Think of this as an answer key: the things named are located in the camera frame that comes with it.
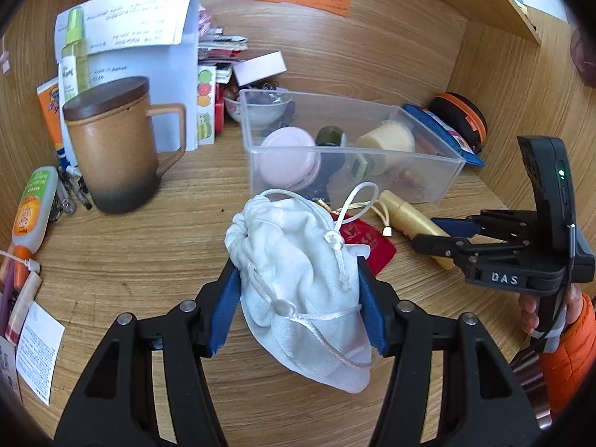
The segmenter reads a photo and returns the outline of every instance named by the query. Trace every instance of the pink round container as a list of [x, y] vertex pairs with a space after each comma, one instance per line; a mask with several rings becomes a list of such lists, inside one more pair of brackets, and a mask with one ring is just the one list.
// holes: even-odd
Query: pink round container
[[[313, 147], [315, 140], [299, 127], [282, 127], [267, 136], [262, 147]], [[321, 170], [321, 154], [304, 149], [276, 149], [259, 153], [257, 167], [273, 188], [299, 191], [311, 185]]]

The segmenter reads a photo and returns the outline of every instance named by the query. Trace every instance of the brown ceramic mug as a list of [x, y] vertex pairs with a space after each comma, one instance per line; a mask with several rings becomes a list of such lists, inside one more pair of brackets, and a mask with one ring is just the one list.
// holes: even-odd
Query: brown ceramic mug
[[[147, 202], [186, 150], [186, 108], [150, 105], [146, 77], [81, 92], [64, 104], [63, 112], [80, 171], [105, 213], [129, 212]], [[180, 148], [160, 164], [150, 117], [170, 113], [180, 117]]]

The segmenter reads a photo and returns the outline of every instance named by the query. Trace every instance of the clear plastic storage box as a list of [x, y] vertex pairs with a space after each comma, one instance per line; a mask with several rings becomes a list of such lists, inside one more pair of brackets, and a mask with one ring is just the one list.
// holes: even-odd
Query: clear plastic storage box
[[[343, 205], [357, 184], [372, 181], [380, 191], [387, 189], [411, 203], [436, 204], [445, 197], [464, 166], [464, 160], [452, 148], [400, 107], [287, 91], [241, 91], [239, 101], [242, 140], [250, 154], [253, 195], [270, 188], [284, 188], [309, 200], [321, 198], [336, 208]], [[407, 135], [409, 140], [412, 136], [415, 140], [415, 144], [409, 143], [414, 152], [356, 147], [359, 137], [387, 121], [410, 130]], [[313, 141], [321, 128], [337, 126], [344, 131], [345, 139], [335, 147], [277, 146], [276, 140], [267, 138], [289, 126], [308, 132], [307, 141]], [[289, 162], [299, 166], [284, 168]], [[303, 166], [308, 168], [310, 177], [290, 177]], [[361, 193], [358, 200], [370, 198], [370, 188]]]

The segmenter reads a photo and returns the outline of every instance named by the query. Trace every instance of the wooden wall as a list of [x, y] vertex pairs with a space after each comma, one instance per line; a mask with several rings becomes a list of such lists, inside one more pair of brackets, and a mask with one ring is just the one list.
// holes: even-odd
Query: wooden wall
[[573, 27], [535, 9], [530, 9], [530, 18], [542, 38], [540, 48], [470, 22], [448, 89], [472, 100], [487, 118], [486, 167], [479, 174], [511, 209], [534, 204], [516, 137], [563, 139], [576, 189], [577, 221], [596, 250], [596, 90], [583, 85], [571, 61]]
[[444, 91], [466, 26], [441, 0], [353, 0], [347, 18], [291, 3], [201, 0], [249, 37], [248, 56], [283, 52], [290, 89], [388, 104]]
[[82, 1], [27, 0], [8, 28], [11, 70], [0, 75], [0, 247], [10, 242], [14, 214], [32, 171], [56, 162], [36, 88], [57, 75], [56, 14]]

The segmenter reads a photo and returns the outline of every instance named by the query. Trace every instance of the red booklet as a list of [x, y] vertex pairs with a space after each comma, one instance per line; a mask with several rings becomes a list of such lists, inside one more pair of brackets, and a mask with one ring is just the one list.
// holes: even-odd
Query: red booklet
[[395, 246], [375, 227], [360, 219], [342, 225], [339, 231], [347, 244], [365, 244], [371, 248], [367, 263], [375, 276], [395, 255]]

